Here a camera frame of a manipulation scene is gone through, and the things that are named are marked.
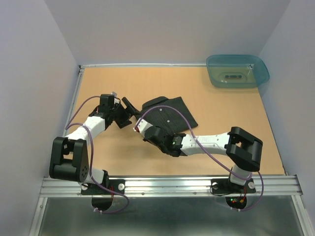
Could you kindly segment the black striped long sleeve shirt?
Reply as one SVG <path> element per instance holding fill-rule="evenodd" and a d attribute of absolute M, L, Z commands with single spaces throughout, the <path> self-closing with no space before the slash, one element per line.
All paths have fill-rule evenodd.
<path fill-rule="evenodd" d="M 191 128 L 196 128 L 198 123 L 190 113 L 182 97 L 167 98 L 160 96 L 151 99 L 142 105 L 140 114 L 136 115 L 136 119 L 141 116 L 151 107 L 160 105 L 160 108 L 151 110 L 145 115 L 144 120 L 148 123 L 160 127 L 169 135 L 183 133 Z"/>

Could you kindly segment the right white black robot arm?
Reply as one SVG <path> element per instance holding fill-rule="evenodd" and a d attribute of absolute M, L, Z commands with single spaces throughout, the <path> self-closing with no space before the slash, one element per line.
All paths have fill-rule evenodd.
<path fill-rule="evenodd" d="M 212 183 L 214 194 L 255 193 L 252 173 L 260 170 L 263 142 L 240 127 L 232 127 L 227 133 L 193 136 L 192 134 L 170 135 L 160 127 L 150 125 L 139 129 L 145 142 L 173 157 L 195 154 L 215 154 L 229 157 L 234 166 L 227 179 Z"/>

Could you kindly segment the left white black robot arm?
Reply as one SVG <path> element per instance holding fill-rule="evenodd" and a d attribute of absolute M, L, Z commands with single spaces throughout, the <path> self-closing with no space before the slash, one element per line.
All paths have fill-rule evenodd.
<path fill-rule="evenodd" d="M 97 96 L 99 105 L 89 114 L 83 124 L 72 123 L 70 119 L 66 129 L 72 126 L 78 128 L 65 137 L 53 140 L 49 175 L 51 178 L 68 180 L 78 183 L 91 183 L 93 189 L 99 193 L 115 194 L 109 187 L 109 176 L 105 170 L 92 168 L 88 158 L 88 145 L 94 152 L 93 139 L 105 131 L 113 122 L 119 128 L 131 124 L 131 117 L 140 112 L 123 97 L 119 99 L 115 93 Z"/>

